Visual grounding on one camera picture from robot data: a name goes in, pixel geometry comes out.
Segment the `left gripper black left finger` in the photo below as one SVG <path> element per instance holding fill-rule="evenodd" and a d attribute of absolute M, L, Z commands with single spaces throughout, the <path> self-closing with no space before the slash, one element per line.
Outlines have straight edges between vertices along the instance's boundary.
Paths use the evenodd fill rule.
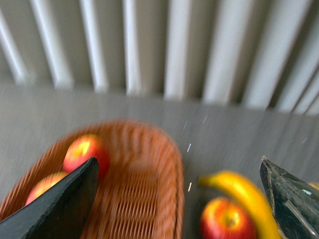
<path fill-rule="evenodd" d="M 99 163 L 91 157 L 0 223 L 2 239 L 79 239 L 93 205 Z"/>

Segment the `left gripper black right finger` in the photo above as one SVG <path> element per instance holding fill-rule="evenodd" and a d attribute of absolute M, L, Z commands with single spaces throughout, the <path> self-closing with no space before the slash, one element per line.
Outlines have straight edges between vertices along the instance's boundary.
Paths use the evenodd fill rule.
<path fill-rule="evenodd" d="M 319 191 L 265 156 L 260 178 L 272 216 L 284 239 L 319 237 Z"/>

